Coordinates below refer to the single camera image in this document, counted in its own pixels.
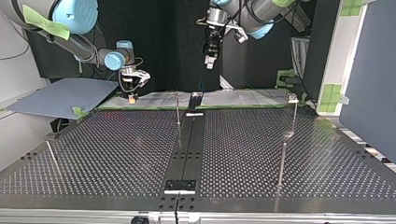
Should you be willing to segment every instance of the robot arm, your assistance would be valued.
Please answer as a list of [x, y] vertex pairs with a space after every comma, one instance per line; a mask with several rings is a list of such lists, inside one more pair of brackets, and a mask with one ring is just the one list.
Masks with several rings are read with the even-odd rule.
[[219, 45], [229, 30], [235, 30], [234, 38], [239, 43], [247, 41], [249, 35], [261, 39], [274, 26], [273, 18], [293, 2], [294, 0], [211, 0], [205, 23], [197, 22], [207, 25], [204, 45], [206, 68], [213, 68], [219, 57]]
[[[46, 17], [50, 21], [65, 24], [70, 30], [68, 40], [51, 35], [25, 22], [22, 6], [26, 5]], [[108, 69], [120, 70], [119, 82], [121, 89], [129, 98], [136, 98], [136, 89], [143, 87], [150, 79], [149, 73], [137, 70], [134, 57], [134, 47], [131, 41], [117, 42], [116, 49], [97, 49], [84, 34], [87, 34], [96, 24], [98, 11], [96, 0], [2, 0], [0, 9], [12, 21], [23, 29], [37, 32], [50, 43], [74, 54], [83, 63], [105, 65]]]

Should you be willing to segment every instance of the table surface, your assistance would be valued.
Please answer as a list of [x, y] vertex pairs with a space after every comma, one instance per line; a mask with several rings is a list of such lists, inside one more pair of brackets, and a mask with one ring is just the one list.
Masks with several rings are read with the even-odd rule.
[[[0, 173], [0, 208], [396, 215], [396, 174], [310, 108], [97, 111]], [[165, 195], [168, 180], [195, 194]]]

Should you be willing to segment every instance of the light blue robot joint cap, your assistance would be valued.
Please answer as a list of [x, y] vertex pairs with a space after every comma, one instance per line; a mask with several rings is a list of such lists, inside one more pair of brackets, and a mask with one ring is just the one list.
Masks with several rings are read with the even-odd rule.
[[108, 69], [117, 71], [120, 70], [125, 65], [124, 56], [116, 51], [109, 52], [105, 57], [105, 66]]
[[229, 4], [231, 2], [231, 0], [212, 0], [212, 3], [218, 5], [218, 6], [225, 6], [227, 4]]
[[117, 41], [117, 49], [133, 49], [134, 44], [130, 40], [119, 40]]
[[271, 29], [273, 27], [274, 27], [273, 23], [266, 24], [258, 31], [255, 31], [253, 33], [247, 33], [247, 34], [253, 36], [253, 38], [255, 38], [255, 39], [261, 39], [261, 38], [265, 37], [268, 34], [268, 32], [271, 31]]
[[98, 18], [96, 0], [62, 0], [52, 13], [52, 20], [67, 26], [71, 34], [85, 35]]

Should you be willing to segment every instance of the vertical post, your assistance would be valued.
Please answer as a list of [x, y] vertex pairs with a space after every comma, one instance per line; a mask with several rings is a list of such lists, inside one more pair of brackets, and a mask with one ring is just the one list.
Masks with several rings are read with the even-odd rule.
[[282, 156], [280, 158], [280, 169], [279, 169], [279, 179], [277, 181], [277, 186], [282, 187], [283, 170], [285, 169], [285, 159], [286, 159], [286, 147], [288, 144], [286, 142], [282, 145]]
[[50, 153], [52, 159], [56, 162], [57, 158], [56, 158], [55, 154], [53, 153], [52, 146], [50, 145], [50, 141], [46, 141], [46, 143], [47, 143], [47, 147], [49, 147], [49, 153]]
[[180, 125], [180, 111], [178, 109], [178, 92], [176, 92], [177, 125]]
[[296, 123], [296, 117], [297, 117], [297, 107], [298, 107], [298, 102], [295, 103], [294, 106], [294, 115], [293, 115], [293, 125], [291, 126], [291, 131], [294, 133], [294, 126]]

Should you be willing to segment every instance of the black backdrop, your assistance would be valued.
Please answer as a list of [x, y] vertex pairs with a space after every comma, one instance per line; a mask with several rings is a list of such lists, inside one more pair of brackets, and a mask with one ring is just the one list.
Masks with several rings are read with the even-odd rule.
[[205, 69], [202, 47], [204, 29], [195, 21], [205, 15], [207, 0], [99, 0], [99, 22], [107, 46], [120, 39], [134, 42], [141, 68], [151, 81], [140, 93], [150, 91], [205, 91], [219, 88], [219, 63]]
[[[224, 38], [223, 58], [214, 70], [206, 70], [202, 47], [205, 27], [195, 21], [205, 15], [209, 0], [98, 0], [99, 23], [105, 40], [96, 32], [98, 47], [115, 48], [121, 39], [134, 42], [136, 56], [145, 62], [142, 69], [152, 79], [139, 94], [152, 91], [198, 91], [202, 82], [204, 91], [219, 89], [219, 75], [224, 75], [236, 88], [272, 88], [277, 70], [291, 69], [290, 34], [287, 21], [277, 24], [262, 40], [250, 38], [238, 44], [233, 34]], [[313, 20], [316, 1], [302, 3], [308, 17]], [[294, 36], [309, 35], [310, 31]], [[88, 34], [92, 39], [95, 33]], [[78, 63], [73, 55], [56, 45], [47, 43], [37, 34], [29, 34], [40, 76], [51, 78], [78, 77]], [[84, 76], [92, 70], [84, 65]]]

